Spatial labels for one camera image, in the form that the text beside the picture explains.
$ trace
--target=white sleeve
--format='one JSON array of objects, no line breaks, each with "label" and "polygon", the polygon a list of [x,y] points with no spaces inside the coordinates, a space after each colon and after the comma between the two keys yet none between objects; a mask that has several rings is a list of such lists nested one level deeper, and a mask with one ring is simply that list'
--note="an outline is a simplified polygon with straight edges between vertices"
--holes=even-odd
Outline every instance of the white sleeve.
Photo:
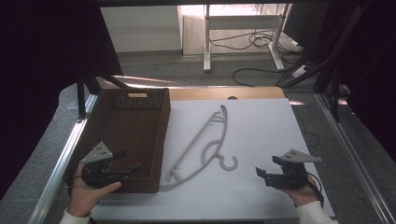
[{"label": "white sleeve", "polygon": [[320,202],[312,202],[297,207],[300,224],[338,224],[323,211]]},{"label": "white sleeve", "polygon": [[64,209],[64,217],[60,224],[87,224],[90,221],[91,214],[87,217],[73,217],[67,213],[67,208]]}]

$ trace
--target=wicker basket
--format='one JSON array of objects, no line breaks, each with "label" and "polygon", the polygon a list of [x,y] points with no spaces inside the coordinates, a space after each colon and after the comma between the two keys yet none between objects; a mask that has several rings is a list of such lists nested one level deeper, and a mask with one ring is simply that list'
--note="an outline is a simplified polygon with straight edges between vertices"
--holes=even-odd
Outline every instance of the wicker basket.
[{"label": "wicker basket", "polygon": [[110,171],[124,171],[141,163],[117,193],[155,193],[160,186],[163,142],[170,116],[168,89],[105,89],[88,116],[65,176],[98,143],[126,157],[111,163]]}]

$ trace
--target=metal frame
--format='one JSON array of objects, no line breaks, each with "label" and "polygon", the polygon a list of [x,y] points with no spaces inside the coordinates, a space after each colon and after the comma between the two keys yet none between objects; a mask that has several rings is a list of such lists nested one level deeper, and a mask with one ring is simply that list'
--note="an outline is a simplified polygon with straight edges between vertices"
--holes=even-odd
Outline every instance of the metal frame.
[{"label": "metal frame", "polygon": [[[90,95],[87,104],[85,104],[87,108],[87,117],[92,111],[93,105],[97,100],[97,95]],[[43,223],[48,211],[50,210],[50,206],[52,205],[53,199],[58,192],[59,187],[62,183],[62,176],[66,169],[67,163],[69,163],[70,158],[73,154],[73,151],[76,147],[78,139],[80,138],[82,131],[85,128],[85,124],[87,123],[87,117],[83,120],[79,120],[73,128],[66,145],[64,146],[64,150],[55,165],[55,168],[52,171],[52,174],[49,177],[49,181],[47,182],[46,187],[43,190],[40,198],[38,199],[37,204],[35,205],[35,209],[32,215],[29,218],[28,224],[36,224]]]},{"label": "metal frame", "polygon": [[285,5],[281,15],[260,15],[260,16],[210,16],[210,5],[206,5],[205,11],[205,44],[204,44],[204,71],[210,72],[210,41],[209,33],[211,30],[246,30],[246,29],[276,29],[274,41],[268,48],[273,56],[278,71],[285,70],[279,53],[277,43],[283,24],[285,23],[286,14],[289,4]]},{"label": "metal frame", "polygon": [[330,104],[328,103],[325,93],[317,93],[316,94],[319,104],[326,115],[327,120],[332,126],[332,130],[338,138],[338,141],[341,143],[343,150],[346,153],[346,157],[348,158],[352,168],[354,169],[356,176],[358,177],[361,185],[366,191],[371,203],[375,211],[378,214],[378,217],[381,219],[382,223],[396,223],[395,217],[389,210],[389,206],[376,186],[374,180],[370,177],[366,168],[363,165],[358,153],[353,147],[352,143],[349,141],[347,134],[344,131],[344,128],[340,122],[337,122],[335,118],[332,116],[332,112],[329,110]]}]

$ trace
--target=hand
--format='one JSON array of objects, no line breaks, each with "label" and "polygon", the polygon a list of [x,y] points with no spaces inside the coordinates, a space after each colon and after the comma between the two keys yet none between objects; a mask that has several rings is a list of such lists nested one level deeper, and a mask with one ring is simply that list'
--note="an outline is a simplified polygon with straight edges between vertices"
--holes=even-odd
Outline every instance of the hand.
[{"label": "hand", "polygon": [[107,185],[101,189],[92,189],[88,187],[80,177],[83,167],[84,165],[80,163],[76,170],[75,176],[78,177],[74,179],[71,203],[70,207],[67,209],[67,213],[74,217],[86,217],[96,206],[102,196],[113,192],[121,186],[121,182],[117,182]]},{"label": "hand", "polygon": [[[317,183],[315,183],[315,180],[312,178],[311,175],[308,175],[308,181],[311,182],[315,187],[317,186]],[[298,190],[291,190],[291,189],[278,189],[278,190],[288,194],[297,207],[307,203],[318,201],[317,194],[307,185],[305,185],[302,189],[298,189]]]}]

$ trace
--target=white desk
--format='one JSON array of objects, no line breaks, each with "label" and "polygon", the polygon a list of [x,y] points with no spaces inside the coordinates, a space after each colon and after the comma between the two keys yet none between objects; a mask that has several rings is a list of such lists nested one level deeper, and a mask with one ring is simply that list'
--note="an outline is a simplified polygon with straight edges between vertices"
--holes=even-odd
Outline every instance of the white desk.
[{"label": "white desk", "polygon": [[273,56],[276,69],[278,71],[285,70],[279,53],[277,51],[277,43],[280,33],[285,23],[286,14],[288,13],[289,4],[285,5],[280,15],[256,15],[256,16],[210,16],[210,5],[206,5],[205,11],[205,43],[204,43],[204,71],[210,72],[210,40],[209,32],[211,30],[259,30],[274,29],[275,35],[268,45]]},{"label": "white desk", "polygon": [[[234,171],[224,171],[215,158],[201,173],[174,189],[156,194],[107,195],[92,210],[95,219],[227,221],[297,217],[291,199],[265,187],[264,180],[256,176],[255,171],[257,166],[268,173],[281,174],[272,156],[281,156],[291,148],[309,153],[288,99],[172,101],[171,105],[162,181],[185,146],[221,105],[227,107],[228,130],[219,151],[226,164],[231,165],[235,156],[239,166]],[[210,136],[220,135],[216,125],[210,128],[203,136],[205,143]],[[197,148],[191,150],[190,159],[199,160],[201,147]],[[192,164],[187,156],[186,160],[180,170]],[[318,175],[314,164],[306,163],[305,167]],[[323,196],[324,209],[333,217],[324,190]]]}]

